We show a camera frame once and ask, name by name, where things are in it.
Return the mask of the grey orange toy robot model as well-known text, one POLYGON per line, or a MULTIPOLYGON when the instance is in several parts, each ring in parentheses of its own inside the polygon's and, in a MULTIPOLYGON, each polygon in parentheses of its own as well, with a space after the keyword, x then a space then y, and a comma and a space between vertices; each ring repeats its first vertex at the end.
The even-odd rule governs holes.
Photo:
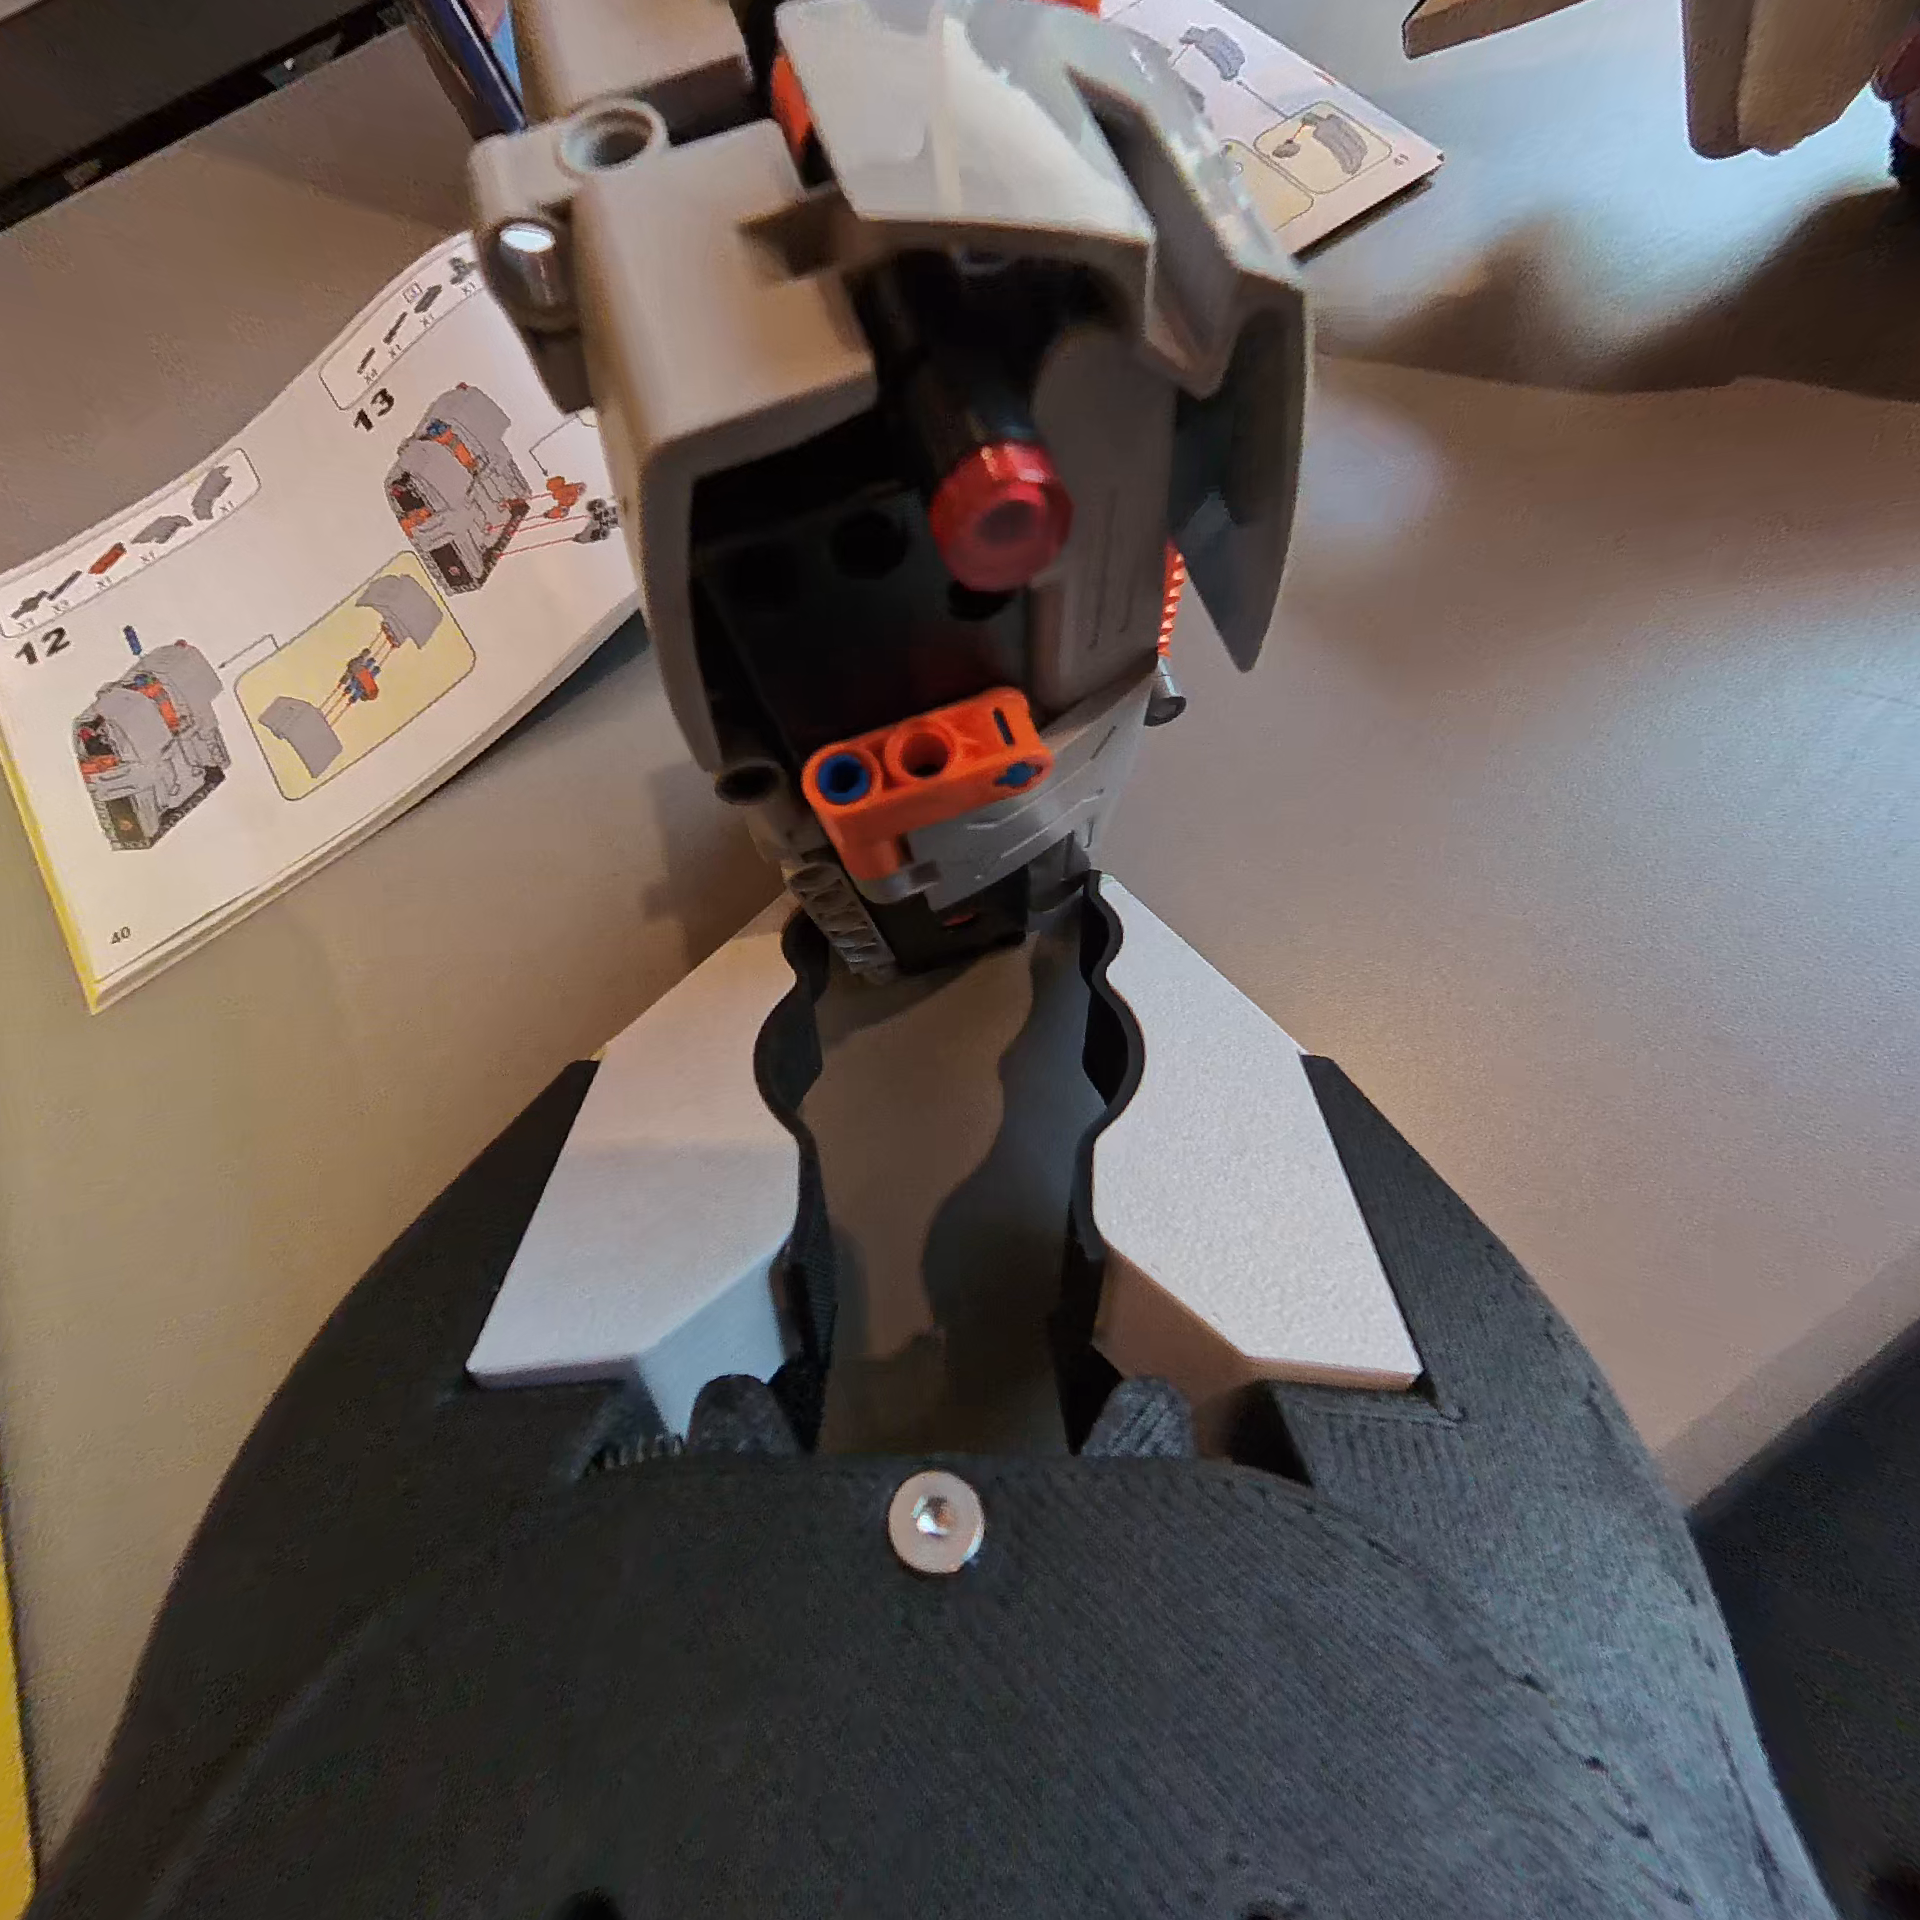
POLYGON ((1260 659, 1308 291, 1093 5, 507 5, 483 268, 594 417, 695 765, 846 971, 1025 943, 1191 586, 1260 659))

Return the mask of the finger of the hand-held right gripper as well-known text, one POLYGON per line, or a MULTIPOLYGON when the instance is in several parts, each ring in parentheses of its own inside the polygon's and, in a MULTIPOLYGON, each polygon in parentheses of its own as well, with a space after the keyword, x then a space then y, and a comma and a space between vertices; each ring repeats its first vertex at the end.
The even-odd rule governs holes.
POLYGON ((1576 0, 1417 0, 1402 24, 1402 48, 1403 59, 1432 59, 1564 14, 1570 5, 1576 0))

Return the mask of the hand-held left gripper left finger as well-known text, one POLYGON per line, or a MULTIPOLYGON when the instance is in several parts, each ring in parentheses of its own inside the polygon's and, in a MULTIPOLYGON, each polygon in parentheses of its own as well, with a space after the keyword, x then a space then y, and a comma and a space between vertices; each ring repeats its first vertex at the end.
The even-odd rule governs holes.
POLYGON ((822 982, 822 937, 758 915, 599 1053, 464 1357, 478 1386, 620 1382, 683 1436, 743 1375, 818 1436, 829 1197, 800 1102, 822 982))

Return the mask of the grey desk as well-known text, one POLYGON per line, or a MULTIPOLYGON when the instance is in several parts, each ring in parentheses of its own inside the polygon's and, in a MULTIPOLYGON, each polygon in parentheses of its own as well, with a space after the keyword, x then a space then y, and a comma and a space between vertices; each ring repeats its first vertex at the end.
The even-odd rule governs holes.
MULTIPOLYGON (((1182 630, 1118 877, 1576 1319, 1681 1497, 1917 1317, 1917 222, 1858 101, 1697 160, 1675 5, 1403 62, 1445 146, 1308 268, 1256 676, 1182 630)), ((771 895, 604 646, 440 796, 90 1015, 4 802, 4 1494, 102 1690, 268 1386, 470 1156, 771 895)))

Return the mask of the person's black shirt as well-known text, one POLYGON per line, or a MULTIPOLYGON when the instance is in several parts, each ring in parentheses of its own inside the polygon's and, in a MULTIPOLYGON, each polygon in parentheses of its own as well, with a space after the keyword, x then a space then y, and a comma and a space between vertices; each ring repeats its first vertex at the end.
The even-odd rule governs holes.
POLYGON ((1920 1910, 1920 1335, 1693 1518, 1793 1827, 1839 1917, 1920 1910))

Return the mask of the open white instruction booklet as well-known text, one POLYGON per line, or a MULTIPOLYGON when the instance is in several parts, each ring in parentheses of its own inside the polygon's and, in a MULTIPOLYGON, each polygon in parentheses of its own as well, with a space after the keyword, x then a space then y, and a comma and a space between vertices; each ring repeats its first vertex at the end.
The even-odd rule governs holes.
MULTIPOLYGON (((1162 43, 1284 249, 1440 146, 1225 5, 1162 43)), ((4 772, 86 1006, 289 892, 561 688, 639 609, 594 417, 564 412, 470 233, 418 256, 243 432, 4 571, 4 772)), ((940 920, 1111 803, 1118 722, 902 835, 940 920)))

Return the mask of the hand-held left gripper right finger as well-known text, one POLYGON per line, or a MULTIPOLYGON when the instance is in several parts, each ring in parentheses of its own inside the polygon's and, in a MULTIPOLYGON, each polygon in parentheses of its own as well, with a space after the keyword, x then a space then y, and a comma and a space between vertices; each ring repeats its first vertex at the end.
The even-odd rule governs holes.
POLYGON ((1054 1297, 1074 1449, 1136 1379, 1203 1449, 1260 1386, 1403 1398, 1424 1360, 1308 1053, 1116 877, 1078 901, 1082 1078, 1054 1297))

